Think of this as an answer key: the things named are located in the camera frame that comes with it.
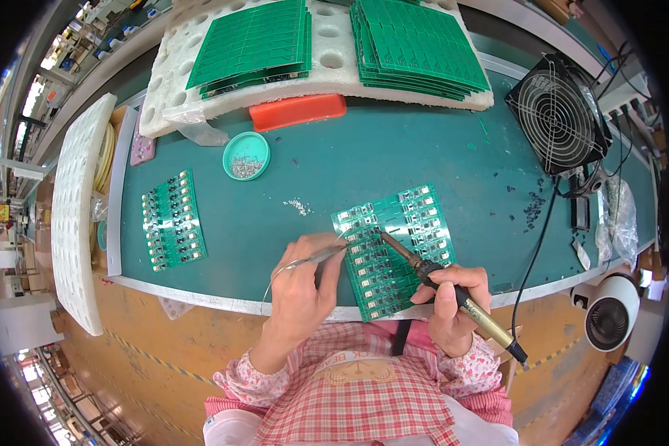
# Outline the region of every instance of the factory floor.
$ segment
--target factory floor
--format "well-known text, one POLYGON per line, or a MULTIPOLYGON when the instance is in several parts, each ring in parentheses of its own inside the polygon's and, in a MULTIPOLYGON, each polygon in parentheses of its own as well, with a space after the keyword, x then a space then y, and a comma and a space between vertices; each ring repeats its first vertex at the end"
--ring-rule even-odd
MULTIPOLYGON (((54 291, 48 224, 34 249, 47 290, 54 291)), ((132 430, 142 445, 203 443, 203 401, 222 395, 213 372, 258 339, 262 316, 194 307, 170 320, 155 296, 93 276, 104 334, 87 334, 68 316, 62 348, 78 378, 132 430)), ((492 315, 511 319, 512 307, 492 315)), ((509 397, 523 446, 559 446, 588 410, 609 367, 584 338, 584 313, 563 293, 529 300, 518 309, 531 368, 520 366, 509 397)))

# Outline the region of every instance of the clear plastic bag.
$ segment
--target clear plastic bag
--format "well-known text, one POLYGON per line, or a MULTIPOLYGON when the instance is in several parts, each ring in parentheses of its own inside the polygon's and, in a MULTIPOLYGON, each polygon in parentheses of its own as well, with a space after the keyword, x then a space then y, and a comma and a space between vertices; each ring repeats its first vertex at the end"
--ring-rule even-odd
POLYGON ((223 130, 214 129, 205 119, 203 107, 178 106, 163 111, 163 118, 199 146, 224 146, 230 138, 223 130))
POLYGON ((92 221, 106 220, 109 211, 109 197, 97 191, 92 191, 92 202, 89 210, 92 214, 92 221))
POLYGON ((618 175, 610 177, 601 189, 603 218, 597 226, 595 242, 600 251, 600 261, 607 261, 612 256, 612 247, 632 270, 636 267, 637 247, 637 208, 634 197, 625 180, 618 175))

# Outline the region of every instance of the pink phone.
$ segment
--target pink phone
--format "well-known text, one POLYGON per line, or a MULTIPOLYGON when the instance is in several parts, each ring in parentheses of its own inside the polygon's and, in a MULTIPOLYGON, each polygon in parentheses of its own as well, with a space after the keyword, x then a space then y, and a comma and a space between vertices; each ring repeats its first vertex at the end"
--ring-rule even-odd
POLYGON ((131 140, 131 157, 129 164, 139 165, 153 159, 156 155, 156 141, 141 136, 139 133, 139 121, 141 120, 141 111, 144 108, 144 100, 139 104, 139 114, 136 115, 136 127, 134 128, 134 137, 131 140))

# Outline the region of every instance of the black fan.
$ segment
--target black fan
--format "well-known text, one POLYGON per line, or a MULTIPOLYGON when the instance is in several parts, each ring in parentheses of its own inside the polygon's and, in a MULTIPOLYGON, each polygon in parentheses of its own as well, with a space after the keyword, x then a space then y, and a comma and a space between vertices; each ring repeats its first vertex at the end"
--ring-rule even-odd
POLYGON ((590 343, 594 347, 602 351, 616 348, 627 335, 627 309, 617 299, 600 299, 587 312, 585 325, 590 343))
POLYGON ((567 56, 548 54, 506 95, 550 175, 607 155, 611 137, 588 85, 586 75, 567 56))

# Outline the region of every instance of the electronic component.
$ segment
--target electronic component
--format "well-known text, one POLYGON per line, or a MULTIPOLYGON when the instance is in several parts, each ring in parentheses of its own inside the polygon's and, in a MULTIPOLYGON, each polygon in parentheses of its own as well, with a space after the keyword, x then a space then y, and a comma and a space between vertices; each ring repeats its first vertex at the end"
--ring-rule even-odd
POLYGON ((375 228, 390 231, 411 251, 416 246, 416 252, 425 259, 445 259, 448 263, 456 259, 431 184, 340 210, 331 218, 335 232, 347 232, 344 238, 350 246, 345 265, 365 322, 411 307, 411 295, 420 283, 407 261, 387 250, 375 228))
POLYGON ((149 216, 144 221, 144 233, 154 272, 207 256, 197 224, 190 168, 142 195, 141 199, 144 215, 149 216))

